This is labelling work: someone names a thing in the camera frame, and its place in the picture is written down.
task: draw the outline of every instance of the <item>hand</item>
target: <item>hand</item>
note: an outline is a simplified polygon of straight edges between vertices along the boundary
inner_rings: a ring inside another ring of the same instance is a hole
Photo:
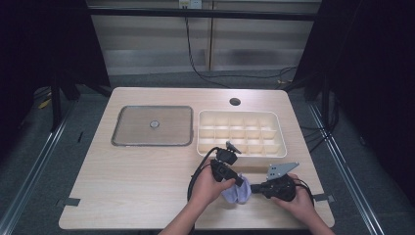
[[[207,207],[210,203],[219,197],[220,193],[223,190],[232,187],[234,184],[234,178],[223,182],[217,182],[213,178],[210,167],[210,160],[208,160],[205,162],[202,172],[196,179],[195,185],[193,186],[190,202],[196,201],[198,204],[202,204]]]
[[[288,175],[294,179],[296,184],[300,184],[299,177],[296,174],[289,173]],[[286,202],[275,197],[271,197],[271,200],[301,221],[303,221],[305,216],[309,216],[310,213],[317,213],[307,191],[299,186],[296,187],[296,197],[292,201]]]
[[[296,184],[300,184],[299,177],[296,174],[289,174],[289,176],[294,179]],[[276,205],[290,212],[296,219],[303,222],[312,234],[334,234],[323,219],[321,219],[320,215],[318,215],[304,188],[297,186],[296,197],[290,202],[275,197],[271,197],[271,200]]]

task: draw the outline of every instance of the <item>black curtain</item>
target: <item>black curtain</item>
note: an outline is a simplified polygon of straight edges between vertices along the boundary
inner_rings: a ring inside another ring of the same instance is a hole
[[[76,97],[76,83],[110,86],[91,17],[66,10],[39,10],[86,7],[83,0],[1,1],[2,156],[19,134],[34,91],[50,86],[53,75],[70,98]]]

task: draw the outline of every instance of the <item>black cable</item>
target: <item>black cable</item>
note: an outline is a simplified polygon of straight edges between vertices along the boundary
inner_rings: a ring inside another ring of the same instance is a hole
[[[207,165],[204,166],[205,161],[208,159],[210,154],[215,150],[220,150],[220,148],[214,147],[209,152],[207,152],[207,154],[202,159],[199,166],[196,168],[195,173],[192,175],[192,178],[190,179],[190,182],[189,182],[189,187],[187,188],[187,201],[188,202],[189,202],[190,198],[192,197],[193,186],[195,185],[195,182],[198,179],[199,174],[201,174],[202,170],[204,170],[204,168],[209,165],[209,164],[207,164]],[[192,229],[189,232],[189,235],[193,234],[194,232],[195,232],[195,224],[193,224]]]
[[[303,180],[299,179],[299,181],[301,182],[301,184],[296,184],[296,186],[302,187],[307,191],[308,197],[310,197],[311,203],[314,206],[314,197],[312,196],[310,187]]]
[[[190,65],[192,67],[192,70],[199,76],[200,79],[212,83],[212,84],[216,84],[216,85],[220,85],[223,86],[225,88],[231,88],[227,85],[212,81],[212,80],[207,80],[207,78],[219,78],[219,77],[248,77],[248,78],[257,78],[257,79],[268,79],[268,78],[274,78],[274,77],[280,77],[280,83],[279,86],[281,86],[283,80],[282,80],[282,75],[296,69],[297,67],[286,67],[286,68],[282,68],[278,74],[273,74],[273,75],[268,75],[268,76],[254,76],[254,75],[204,75],[199,73],[196,70],[195,67],[195,63],[193,61],[193,55],[192,55],[192,47],[190,44],[190,33],[189,33],[189,21],[187,18],[185,18],[185,23],[186,23],[186,35],[187,35],[187,46],[188,46],[188,54],[189,54],[189,61],[190,61]]]

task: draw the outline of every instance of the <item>gray floor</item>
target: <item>gray floor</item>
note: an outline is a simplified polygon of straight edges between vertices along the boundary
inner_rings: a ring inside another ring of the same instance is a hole
[[[222,76],[200,79],[193,72],[170,74],[143,74],[113,76],[112,85],[152,86],[152,87],[210,87],[225,88],[207,80],[225,84],[231,88],[275,89],[289,82],[291,73],[283,77],[269,75],[278,71],[237,71],[217,72],[215,75],[239,74],[244,76]],[[80,99],[74,103],[66,128],[55,147],[46,168],[23,210],[13,234],[138,234],[140,231],[65,231],[59,228],[62,208],[56,207],[59,199],[66,198],[82,165],[83,159],[95,134],[108,98],[86,88],[79,87]],[[317,127],[309,108],[304,101],[302,89],[289,93],[290,100],[302,127]],[[10,158],[0,166],[0,215],[4,215],[8,206],[18,194],[27,173],[38,157],[43,144],[49,136],[52,112],[48,106],[37,109],[36,100],[32,111],[23,125],[21,140],[10,153]],[[64,107],[69,102],[63,99]],[[309,149],[313,149],[322,139],[315,129],[303,128],[303,135]],[[340,110],[340,120],[333,136],[335,137],[360,189],[373,208],[385,234],[412,234],[415,231],[415,212],[405,196],[396,187],[377,162],[370,148],[359,140],[359,134]],[[337,234],[371,234],[355,200],[350,194],[339,169],[333,160],[325,142],[311,153],[323,188],[333,195],[335,202],[331,209],[336,220],[333,230]],[[306,231],[198,231],[197,234],[307,234]]]

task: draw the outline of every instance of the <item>wall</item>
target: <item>wall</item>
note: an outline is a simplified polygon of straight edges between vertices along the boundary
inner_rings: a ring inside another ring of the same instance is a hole
[[[178,0],[89,0],[89,6],[178,8]],[[203,9],[316,13],[320,1],[203,1]],[[109,75],[191,71],[181,18],[92,16]],[[311,22],[189,19],[198,71],[296,66]]]

